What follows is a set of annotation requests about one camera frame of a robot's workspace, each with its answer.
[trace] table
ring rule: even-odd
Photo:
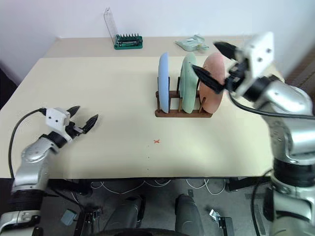
[[[95,45],[95,39],[73,40]],[[60,44],[57,41],[52,48],[59,48],[59,52],[51,49],[36,63],[0,111],[0,177],[9,177],[9,138],[25,113],[39,107],[68,109],[75,105],[81,106],[72,118],[76,124],[83,126],[95,114],[99,119],[90,133],[61,149],[51,178],[244,177],[261,175],[272,166],[266,123],[260,116],[235,107],[226,93],[211,118],[155,117],[159,60],[155,54],[160,53],[161,46],[155,54],[144,48],[149,55],[141,50],[107,47],[93,56],[96,51],[86,48],[76,55],[74,46],[69,54],[64,45],[73,44],[66,41],[63,47],[56,46]],[[186,52],[172,47],[169,75],[170,89],[175,90]],[[211,47],[206,55],[213,51]],[[199,65],[206,55],[197,54]],[[226,59],[224,63],[229,67],[232,62]],[[266,70],[269,73],[281,77],[273,65]],[[240,101],[249,105],[244,99]],[[41,114],[20,125],[12,152],[15,171],[21,151],[49,132]]]

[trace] light green object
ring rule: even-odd
[[[188,53],[183,60],[179,84],[179,94],[183,99],[182,109],[187,113],[193,111],[198,83],[198,77],[192,69],[192,64],[196,64],[196,57],[194,53]]]
[[[201,51],[207,51],[209,47],[204,44],[205,39],[201,37],[199,34],[195,34],[191,38],[183,39],[175,41],[177,45],[179,45],[182,49],[188,52],[201,50]]]

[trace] floor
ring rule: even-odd
[[[123,192],[138,186],[141,182],[141,180],[112,180],[106,181],[105,185],[112,190]],[[203,179],[190,179],[189,182],[194,186],[200,186],[203,183]],[[157,185],[154,181],[149,181],[149,183]],[[223,186],[223,180],[210,179],[208,186],[213,193],[218,192]],[[258,190],[255,203],[258,205],[262,218],[262,223],[260,225],[264,228],[266,232],[265,235],[269,235],[270,223],[262,214],[263,193],[265,187],[266,185],[263,185]],[[94,192],[90,197],[78,196],[78,200],[83,205],[92,204],[103,207],[103,215],[99,223],[100,229],[103,229],[115,207],[119,205],[124,198],[135,194],[144,194],[147,199],[147,204],[141,227],[173,230],[175,226],[175,199],[179,194],[187,194],[189,189],[192,188],[187,185],[185,179],[176,179],[170,181],[170,183],[164,187],[154,188],[144,184],[139,189],[124,195],[110,193],[105,188],[100,187],[94,189]],[[232,218],[235,236],[255,235],[250,212],[251,192],[252,188],[247,188],[230,193],[223,191],[221,194],[213,196],[209,194],[205,187],[194,189],[193,198],[198,205],[205,234],[210,236],[223,235],[223,232],[209,216],[209,209],[213,208],[221,216]],[[64,192],[64,194],[72,198],[70,193]],[[70,226],[65,226],[60,221],[66,209],[71,209],[77,213],[80,211],[80,208],[77,205],[70,203],[63,198],[46,197],[44,199],[40,226],[44,228],[46,236],[73,235],[76,222],[73,222]]]

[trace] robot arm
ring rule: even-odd
[[[35,224],[40,221],[40,208],[49,180],[49,168],[59,150],[81,135],[86,134],[95,125],[98,115],[90,118],[82,128],[76,127],[70,118],[79,106],[68,111],[60,108],[46,109],[46,124],[53,131],[42,135],[35,143],[22,152],[19,167],[9,200],[9,212],[0,219],[1,235],[33,235],[41,233]]]
[[[269,126],[274,156],[271,235],[315,235],[315,117],[309,96],[274,75],[262,76],[273,61],[272,33],[254,36],[242,49],[225,42],[215,46],[237,61],[225,85],[193,65],[196,75],[216,93],[227,89],[236,106],[262,115]],[[255,109],[239,104],[234,99],[239,96],[253,102]]]

